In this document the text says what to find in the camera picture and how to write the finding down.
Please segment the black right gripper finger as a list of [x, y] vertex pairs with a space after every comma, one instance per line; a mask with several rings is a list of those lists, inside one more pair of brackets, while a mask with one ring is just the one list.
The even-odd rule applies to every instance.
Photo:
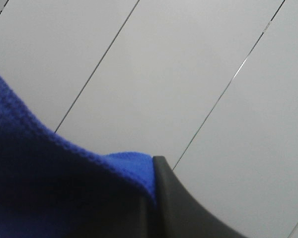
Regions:
[[159, 225], [164, 238], [243, 238], [188, 192], [164, 156], [153, 157]]

